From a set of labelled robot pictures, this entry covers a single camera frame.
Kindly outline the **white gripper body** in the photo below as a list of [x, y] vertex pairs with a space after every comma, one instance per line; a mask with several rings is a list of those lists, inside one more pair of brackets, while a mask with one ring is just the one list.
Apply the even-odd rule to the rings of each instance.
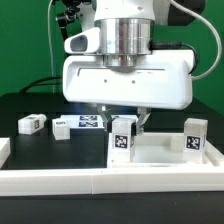
[[63, 94], [70, 102], [183, 109], [192, 101], [190, 50], [155, 50], [134, 67], [107, 67], [96, 51], [100, 30], [91, 28], [64, 42]]

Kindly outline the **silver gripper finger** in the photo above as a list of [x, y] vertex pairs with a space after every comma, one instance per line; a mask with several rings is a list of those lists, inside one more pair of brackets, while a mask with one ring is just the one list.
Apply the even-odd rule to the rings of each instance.
[[144, 132], [144, 124], [151, 114], [151, 109], [146, 107], [138, 107], [137, 114], [138, 119], [136, 121], [136, 134], [141, 135]]
[[108, 133], [112, 132], [112, 116], [111, 109], [107, 105], [99, 104], [97, 106], [97, 111], [103, 120], [104, 130]]

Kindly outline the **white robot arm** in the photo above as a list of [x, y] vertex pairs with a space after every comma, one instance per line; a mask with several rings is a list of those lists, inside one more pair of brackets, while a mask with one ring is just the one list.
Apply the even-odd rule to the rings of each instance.
[[196, 56], [180, 43], [152, 40], [152, 26], [173, 7], [162, 0], [89, 0], [82, 8], [84, 31], [69, 37], [64, 49], [63, 94], [70, 102], [95, 103], [108, 130], [115, 124], [105, 105], [132, 106], [143, 130], [150, 108], [184, 109], [192, 101]]

